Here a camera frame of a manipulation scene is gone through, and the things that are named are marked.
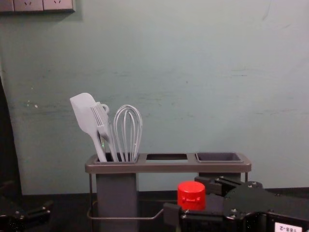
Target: metal rod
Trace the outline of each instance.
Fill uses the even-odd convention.
[[[90,189],[90,215],[93,216],[92,174],[89,174],[89,189]],[[91,232],[93,232],[94,229],[93,221],[91,221],[90,228]]]
[[[147,221],[147,220],[155,220],[157,217],[159,217],[162,213],[163,213],[163,209],[161,209],[156,215],[154,215],[153,217],[93,217],[90,215],[90,211],[91,211],[91,208],[88,210],[87,212],[87,217],[91,220],[144,220],[144,221]]]

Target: white fork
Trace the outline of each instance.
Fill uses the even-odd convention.
[[[118,162],[118,156],[116,153],[115,145],[113,142],[113,136],[108,121],[108,115],[100,102],[97,102],[95,106],[91,107],[92,112],[97,119],[97,129],[102,138],[107,142],[114,162]]]

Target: white spatula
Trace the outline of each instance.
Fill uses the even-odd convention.
[[[104,151],[102,150],[96,119],[91,111],[91,107],[96,104],[89,93],[81,93],[70,98],[79,127],[85,133],[89,134],[95,145],[98,159],[100,162],[107,162]]]

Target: black surface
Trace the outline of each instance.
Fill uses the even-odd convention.
[[[269,189],[270,192],[286,194],[288,196],[309,198],[309,188],[282,188]],[[165,202],[176,203],[176,191],[140,192],[139,203],[141,215],[154,216],[163,208]],[[28,232],[89,232],[90,221],[86,217],[89,209],[89,194],[67,195],[35,195],[24,196],[23,207],[25,210],[42,205],[48,200],[54,201],[54,208],[50,225],[37,227]],[[156,221],[145,221],[140,224],[142,232],[171,232],[172,227],[163,225],[163,216]]]
[[[6,97],[0,77],[0,186],[13,181],[0,194],[17,201],[21,197],[18,161],[14,144],[13,129]]]
[[[0,196],[0,206],[0,217],[6,215],[15,215],[16,211],[19,211],[21,214],[25,213],[21,207],[8,200],[7,198],[4,198],[3,196]]]

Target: gray container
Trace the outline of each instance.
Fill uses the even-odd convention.
[[[155,160],[174,160],[175,162],[162,163]],[[98,217],[88,216],[91,219],[100,220],[100,232],[138,232],[136,173],[198,172],[200,176],[224,175],[237,180],[240,180],[241,173],[245,173],[247,181],[251,162],[240,153],[141,153],[135,163],[99,162],[97,155],[93,155],[85,164],[85,171],[90,175],[90,193],[92,193],[92,174],[96,175]],[[140,219],[155,219],[159,213],[155,217]]]

